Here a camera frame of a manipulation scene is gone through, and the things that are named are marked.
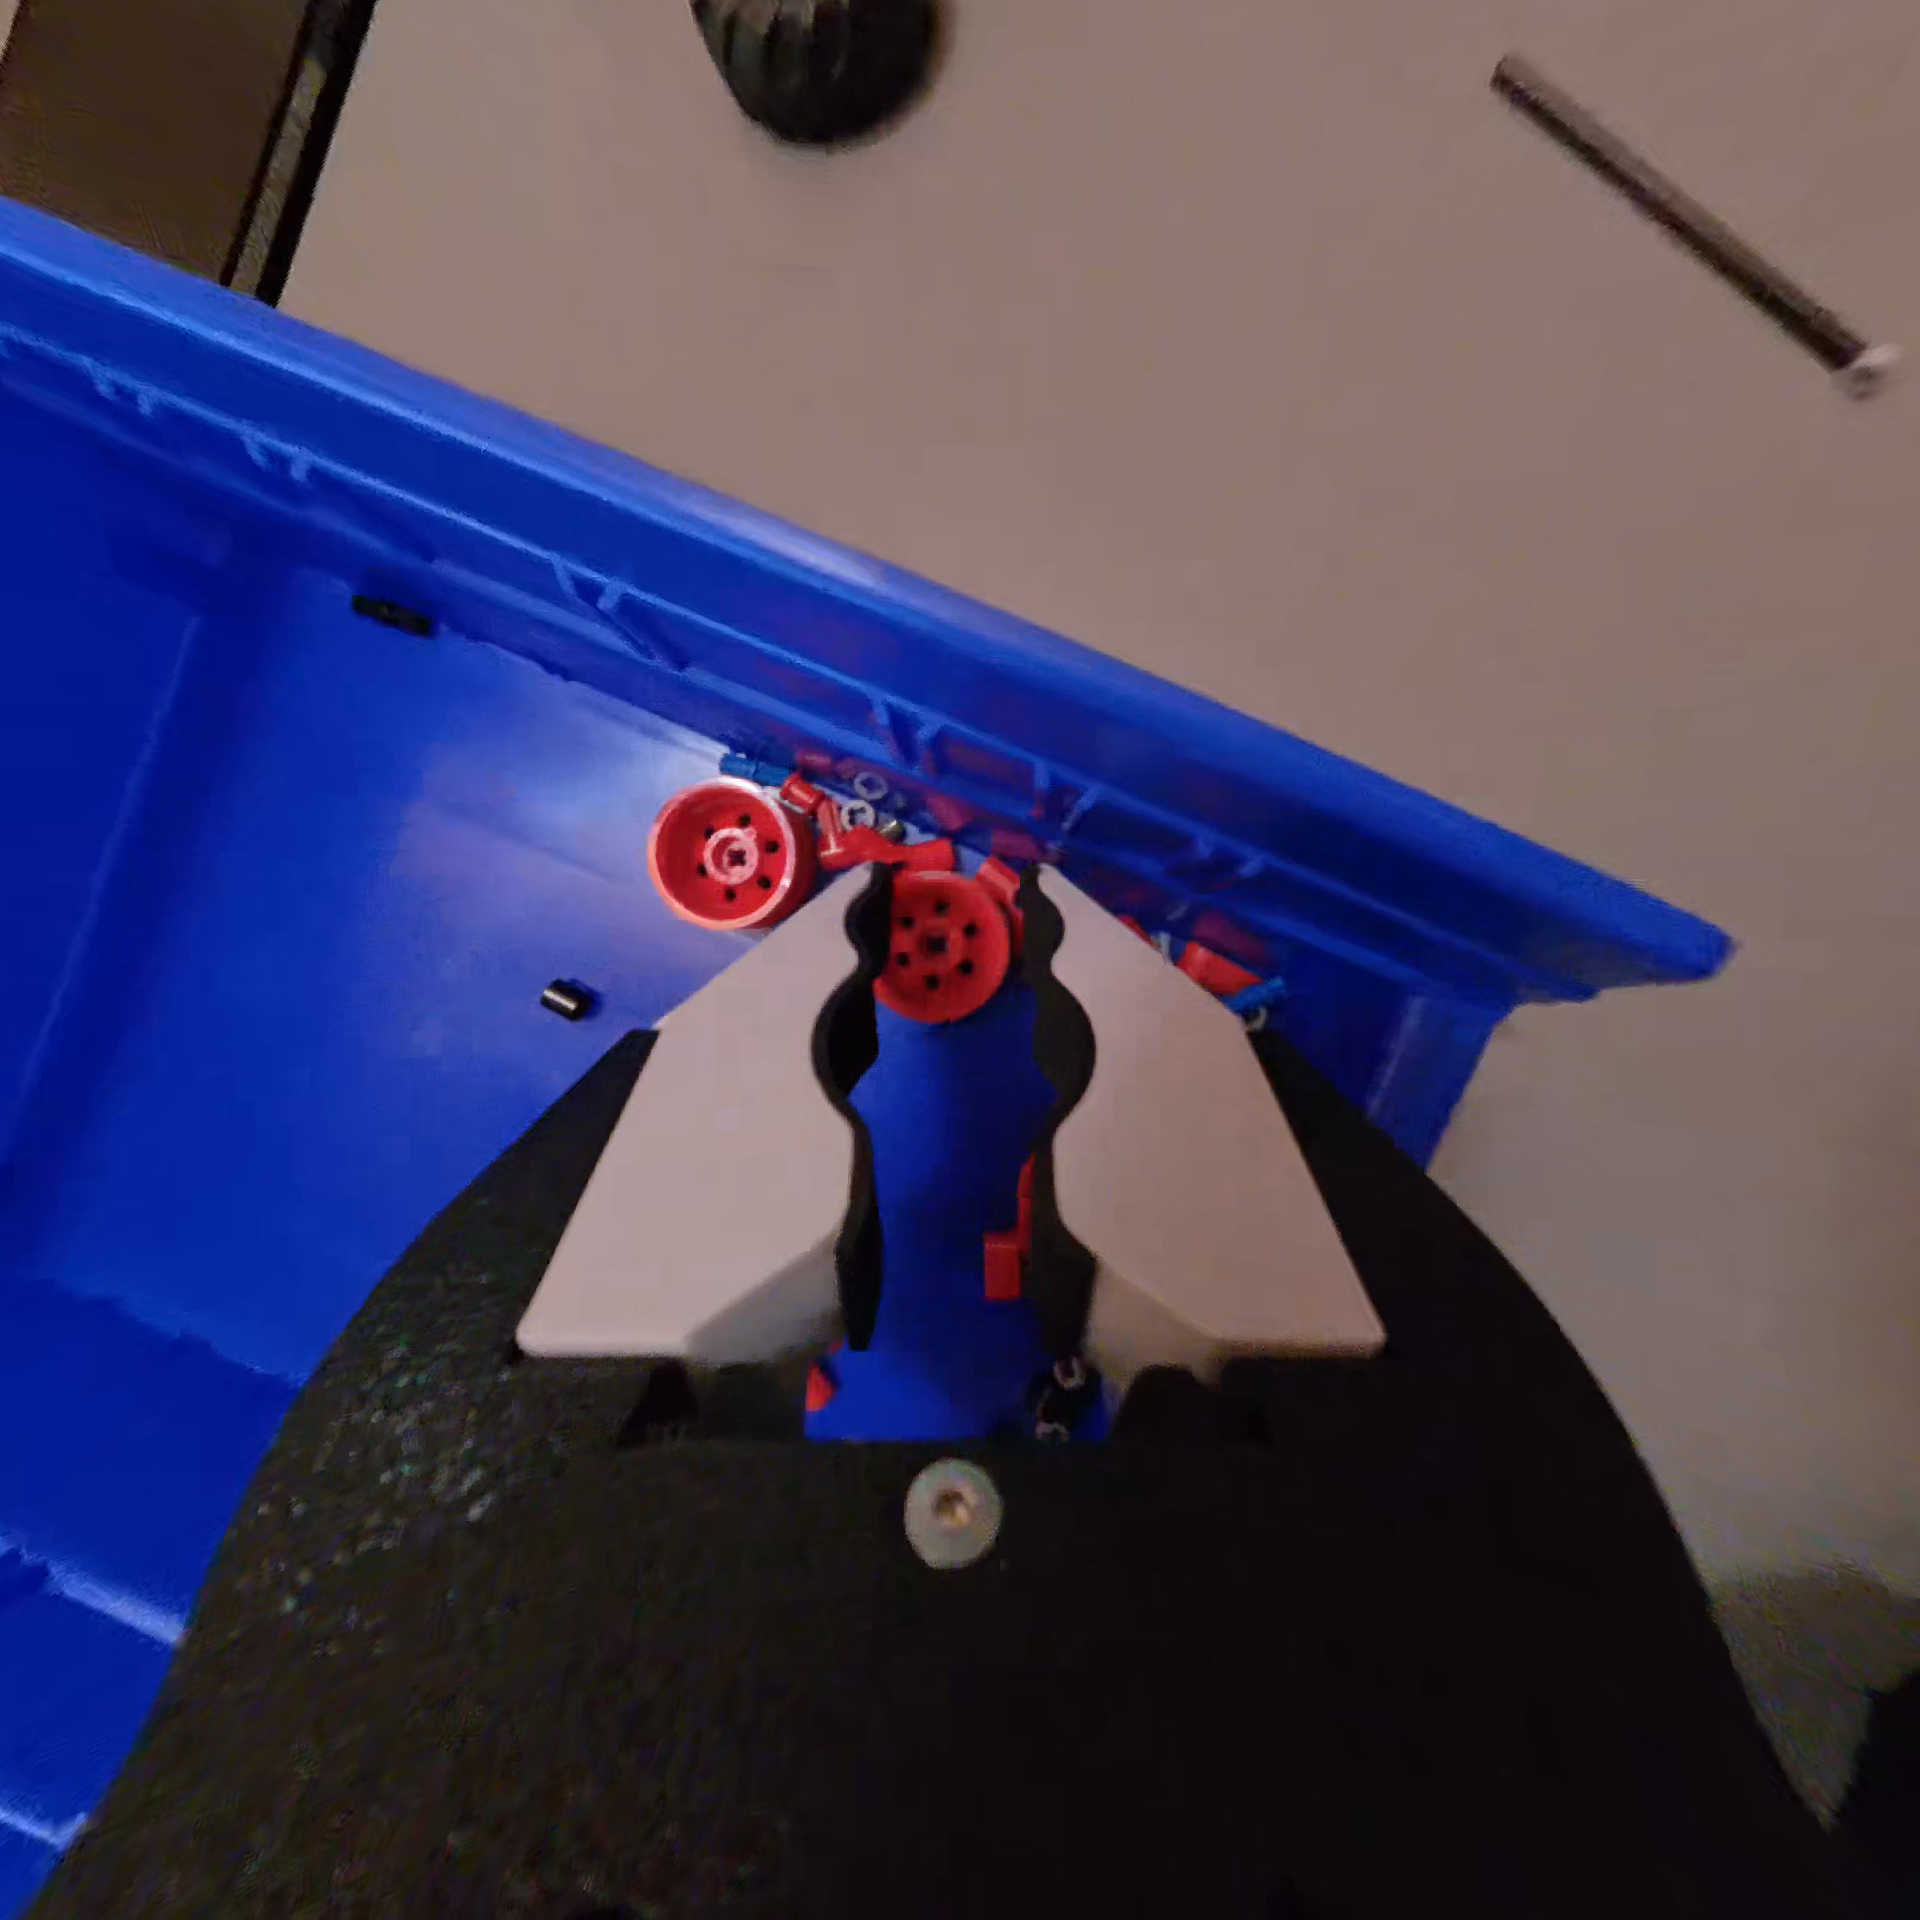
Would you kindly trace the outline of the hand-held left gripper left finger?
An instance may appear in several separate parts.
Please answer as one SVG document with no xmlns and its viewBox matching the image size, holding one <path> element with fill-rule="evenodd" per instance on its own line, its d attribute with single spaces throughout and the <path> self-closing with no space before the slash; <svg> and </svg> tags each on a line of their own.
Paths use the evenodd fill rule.
<svg viewBox="0 0 1920 1920">
<path fill-rule="evenodd" d="M 890 871 L 811 899 L 651 1032 L 519 1327 L 531 1360 L 807 1360 L 874 1341 Z"/>
</svg>

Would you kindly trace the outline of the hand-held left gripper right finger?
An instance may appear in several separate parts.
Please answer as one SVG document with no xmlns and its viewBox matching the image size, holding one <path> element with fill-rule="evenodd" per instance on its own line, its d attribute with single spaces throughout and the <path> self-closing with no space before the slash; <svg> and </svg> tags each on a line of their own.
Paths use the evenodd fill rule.
<svg viewBox="0 0 1920 1920">
<path fill-rule="evenodd" d="M 1378 1356 L 1256 1037 L 1060 871 L 1018 899 L 1050 1094 L 1027 1274 L 1045 1352 L 1105 1375 Z"/>
</svg>

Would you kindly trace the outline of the red toy wheel hub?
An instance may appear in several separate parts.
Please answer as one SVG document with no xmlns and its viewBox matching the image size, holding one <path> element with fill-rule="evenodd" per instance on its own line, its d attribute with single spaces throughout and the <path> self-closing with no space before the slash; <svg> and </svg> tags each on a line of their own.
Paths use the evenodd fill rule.
<svg viewBox="0 0 1920 1920">
<path fill-rule="evenodd" d="M 1021 952 L 1018 890 L 1018 872 L 997 860 L 978 871 L 893 867 L 888 947 L 874 980 L 877 1006 L 915 1024 L 980 1015 Z"/>
<path fill-rule="evenodd" d="M 696 927 L 756 938 L 813 895 L 823 878 L 813 826 L 732 778 L 669 796 L 645 840 L 665 908 Z"/>
</svg>

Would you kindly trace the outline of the blue plastic bin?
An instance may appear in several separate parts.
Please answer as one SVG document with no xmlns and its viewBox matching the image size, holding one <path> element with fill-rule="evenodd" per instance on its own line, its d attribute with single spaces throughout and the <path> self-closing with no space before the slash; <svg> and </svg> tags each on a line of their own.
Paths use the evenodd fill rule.
<svg viewBox="0 0 1920 1920">
<path fill-rule="evenodd" d="M 1280 975 L 1280 1032 L 1419 1164 L 1514 1011 L 1735 952 L 11 199 L 2 254 L 4 1915 L 105 1799 L 277 1420 L 403 1245 L 748 949 L 645 854 L 728 752 Z M 557 975 L 591 1020 L 540 1006 Z"/>
</svg>

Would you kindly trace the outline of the red toy brick connector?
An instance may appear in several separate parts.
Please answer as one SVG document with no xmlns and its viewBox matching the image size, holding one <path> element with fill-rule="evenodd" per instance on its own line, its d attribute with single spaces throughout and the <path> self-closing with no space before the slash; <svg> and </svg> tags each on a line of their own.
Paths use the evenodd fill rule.
<svg viewBox="0 0 1920 1920">
<path fill-rule="evenodd" d="M 1120 916 L 1120 924 L 1147 942 L 1161 960 L 1185 973 L 1193 986 L 1227 1006 L 1251 1032 L 1266 1027 L 1271 1007 L 1285 995 L 1285 980 L 1280 975 L 1251 972 L 1221 951 L 1193 940 L 1176 940 L 1170 930 L 1147 927 L 1135 916 Z"/>
<path fill-rule="evenodd" d="M 1021 1300 L 1033 1261 L 1036 1162 L 1021 1164 L 1016 1189 L 1016 1215 L 1007 1227 L 984 1235 L 980 1274 L 984 1299 L 991 1306 Z"/>
<path fill-rule="evenodd" d="M 908 840 L 890 835 L 871 802 L 836 799 L 803 775 L 786 775 L 775 798 L 803 826 L 803 840 L 811 845 L 823 872 L 845 872 L 866 863 L 905 872 L 959 872 L 954 840 Z"/>
</svg>

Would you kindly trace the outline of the long black rod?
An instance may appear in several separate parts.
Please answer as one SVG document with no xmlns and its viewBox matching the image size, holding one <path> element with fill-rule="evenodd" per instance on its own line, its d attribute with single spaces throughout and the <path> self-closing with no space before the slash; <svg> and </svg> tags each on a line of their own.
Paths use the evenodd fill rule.
<svg viewBox="0 0 1920 1920">
<path fill-rule="evenodd" d="M 1490 92 L 1561 152 L 1612 190 L 1647 223 L 1661 230 L 1713 277 L 1761 311 L 1788 340 L 1810 355 L 1855 399 L 1881 392 L 1899 365 L 1899 350 L 1881 342 L 1820 301 L 1805 283 L 1746 243 L 1699 197 L 1597 119 L 1522 54 L 1501 54 Z"/>
</svg>

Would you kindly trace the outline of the black rubber toy tyre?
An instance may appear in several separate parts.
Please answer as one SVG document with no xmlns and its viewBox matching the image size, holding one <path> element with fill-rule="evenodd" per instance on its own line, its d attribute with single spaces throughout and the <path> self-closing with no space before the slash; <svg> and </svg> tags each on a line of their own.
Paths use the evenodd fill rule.
<svg viewBox="0 0 1920 1920">
<path fill-rule="evenodd" d="M 890 128 L 927 92 L 944 46 L 939 2 L 692 2 L 733 104 L 795 149 Z"/>
</svg>

